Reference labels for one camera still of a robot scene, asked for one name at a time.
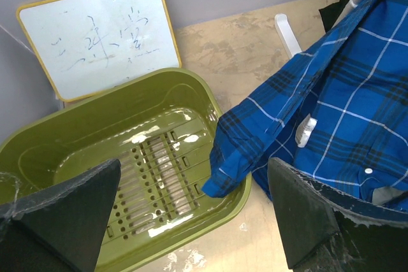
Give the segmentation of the blue plaid shirt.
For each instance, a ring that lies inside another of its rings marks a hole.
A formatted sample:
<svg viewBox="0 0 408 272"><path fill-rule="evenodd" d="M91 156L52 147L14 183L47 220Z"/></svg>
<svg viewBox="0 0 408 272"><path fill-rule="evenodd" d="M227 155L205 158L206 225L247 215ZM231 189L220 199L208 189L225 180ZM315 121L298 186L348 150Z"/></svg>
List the blue plaid shirt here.
<svg viewBox="0 0 408 272"><path fill-rule="evenodd" d="M363 0L218 121L203 192L276 157L370 203L407 211L407 0Z"/></svg>

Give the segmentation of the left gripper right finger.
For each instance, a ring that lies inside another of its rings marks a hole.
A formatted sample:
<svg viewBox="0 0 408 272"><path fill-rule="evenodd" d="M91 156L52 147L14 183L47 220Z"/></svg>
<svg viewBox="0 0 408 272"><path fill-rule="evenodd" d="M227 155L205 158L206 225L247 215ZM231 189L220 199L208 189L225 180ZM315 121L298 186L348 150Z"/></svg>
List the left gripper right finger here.
<svg viewBox="0 0 408 272"><path fill-rule="evenodd" d="M268 184L288 268L293 271L407 271L406 192L389 187L367 202L268 161Z"/></svg>

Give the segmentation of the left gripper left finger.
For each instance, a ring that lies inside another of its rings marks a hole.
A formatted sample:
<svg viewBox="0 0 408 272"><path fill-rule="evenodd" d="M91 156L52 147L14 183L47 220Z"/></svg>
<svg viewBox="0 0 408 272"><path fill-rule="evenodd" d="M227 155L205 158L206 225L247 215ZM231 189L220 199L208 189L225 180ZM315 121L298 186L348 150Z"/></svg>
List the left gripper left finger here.
<svg viewBox="0 0 408 272"><path fill-rule="evenodd" d="M94 271L121 171L110 159L1 204L1 271Z"/></svg>

